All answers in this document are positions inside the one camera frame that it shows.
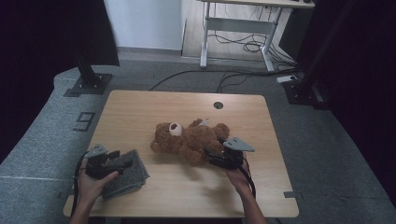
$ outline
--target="wooden table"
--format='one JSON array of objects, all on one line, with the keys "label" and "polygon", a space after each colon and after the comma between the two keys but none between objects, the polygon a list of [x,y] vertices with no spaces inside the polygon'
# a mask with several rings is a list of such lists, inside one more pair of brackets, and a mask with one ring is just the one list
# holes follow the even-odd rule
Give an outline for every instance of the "wooden table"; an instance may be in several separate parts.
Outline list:
[{"label": "wooden table", "polygon": [[[251,34],[262,34],[268,35],[265,45],[261,52],[264,58],[265,65],[268,72],[274,72],[275,69],[271,62],[271,55],[269,54],[269,48],[274,38],[277,24],[279,22],[280,15],[284,7],[291,8],[313,8],[315,4],[311,1],[305,3],[303,0],[298,2],[292,0],[198,0],[201,2],[207,2],[204,22],[204,41],[201,46],[201,68],[206,68],[207,61],[207,32],[209,30],[226,31],[226,32],[239,32],[239,33],[251,33]],[[225,3],[225,4],[237,4],[237,5],[255,5],[255,6],[267,6],[277,7],[276,18],[273,21],[252,21],[252,20],[235,20],[228,18],[215,18],[210,17],[209,9],[210,3]]]},{"label": "wooden table", "polygon": [[[222,109],[214,107],[223,104]],[[239,196],[226,175],[206,164],[191,167],[178,155],[155,154],[150,149],[155,127],[178,122],[187,127],[195,119],[209,127],[223,122],[256,151],[247,153],[256,185],[257,202],[266,217],[296,217],[294,198],[276,133],[265,100],[260,95],[113,91],[91,140],[121,154],[137,149],[150,177],[139,191],[94,205],[93,217],[242,217]],[[73,197],[64,206],[70,216]]]}]

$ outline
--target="desk grommet hole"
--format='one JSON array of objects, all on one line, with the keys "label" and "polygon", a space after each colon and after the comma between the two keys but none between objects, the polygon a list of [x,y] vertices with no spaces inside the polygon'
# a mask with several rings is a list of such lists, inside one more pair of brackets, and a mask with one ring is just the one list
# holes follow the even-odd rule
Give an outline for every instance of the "desk grommet hole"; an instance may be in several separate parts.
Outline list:
[{"label": "desk grommet hole", "polygon": [[224,105],[223,105],[222,102],[215,102],[215,103],[213,104],[213,106],[214,106],[216,109],[222,109],[222,108],[224,107]]}]

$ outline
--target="desk leg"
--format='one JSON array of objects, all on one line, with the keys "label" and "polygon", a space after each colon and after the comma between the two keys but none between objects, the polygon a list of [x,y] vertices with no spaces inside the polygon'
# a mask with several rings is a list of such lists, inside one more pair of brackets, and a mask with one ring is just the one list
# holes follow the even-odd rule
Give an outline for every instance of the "desk leg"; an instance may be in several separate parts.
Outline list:
[{"label": "desk leg", "polygon": [[201,68],[206,68],[206,59],[207,59],[207,24],[209,23],[209,9],[210,9],[210,3],[207,3],[206,14],[205,14],[205,22],[204,22],[204,42],[202,43],[202,46],[201,46],[201,63],[200,63]]},{"label": "desk leg", "polygon": [[276,18],[274,20],[273,26],[271,28],[271,33],[268,35],[267,40],[265,41],[264,48],[262,49],[262,57],[264,58],[265,65],[267,66],[268,72],[274,72],[274,67],[271,62],[271,55],[269,54],[269,48],[271,47],[271,43],[274,39],[274,34],[276,31],[277,24],[279,22],[280,14],[282,13],[283,7],[279,7],[277,10]]}]

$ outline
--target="teddy bear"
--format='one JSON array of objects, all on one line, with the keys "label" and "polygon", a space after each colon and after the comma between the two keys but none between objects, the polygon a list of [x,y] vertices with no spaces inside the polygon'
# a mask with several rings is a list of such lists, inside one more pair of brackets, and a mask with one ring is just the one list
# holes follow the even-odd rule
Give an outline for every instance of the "teddy bear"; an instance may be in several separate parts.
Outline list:
[{"label": "teddy bear", "polygon": [[157,124],[151,150],[155,153],[178,154],[192,166],[198,166],[208,161],[205,149],[213,153],[221,153],[225,141],[230,135],[230,129],[224,123],[213,128],[205,125],[205,120],[196,119],[187,128],[178,123],[163,122]]}]

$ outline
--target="gray carpet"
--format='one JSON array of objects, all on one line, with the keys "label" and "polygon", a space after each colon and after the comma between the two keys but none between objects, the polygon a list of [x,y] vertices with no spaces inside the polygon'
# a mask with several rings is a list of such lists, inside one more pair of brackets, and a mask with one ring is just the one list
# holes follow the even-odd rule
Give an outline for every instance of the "gray carpet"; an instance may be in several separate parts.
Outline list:
[{"label": "gray carpet", "polygon": [[[216,92],[223,73],[238,69],[209,65],[205,73],[173,77],[155,91]],[[258,68],[246,68],[259,71]],[[120,61],[120,67],[95,66],[114,75],[104,95],[64,97],[77,69],[54,79],[55,90],[35,122],[0,166],[0,223],[68,223],[63,215],[74,168],[87,149],[112,90],[147,91],[197,64]],[[226,93],[260,94],[267,101],[276,135],[297,196],[300,215],[281,223],[395,223],[396,211],[359,150],[330,111],[290,105],[274,77],[251,77]],[[242,81],[236,77],[230,83]],[[92,112],[87,132],[74,131],[81,112]],[[270,223],[278,220],[269,218]]]}]

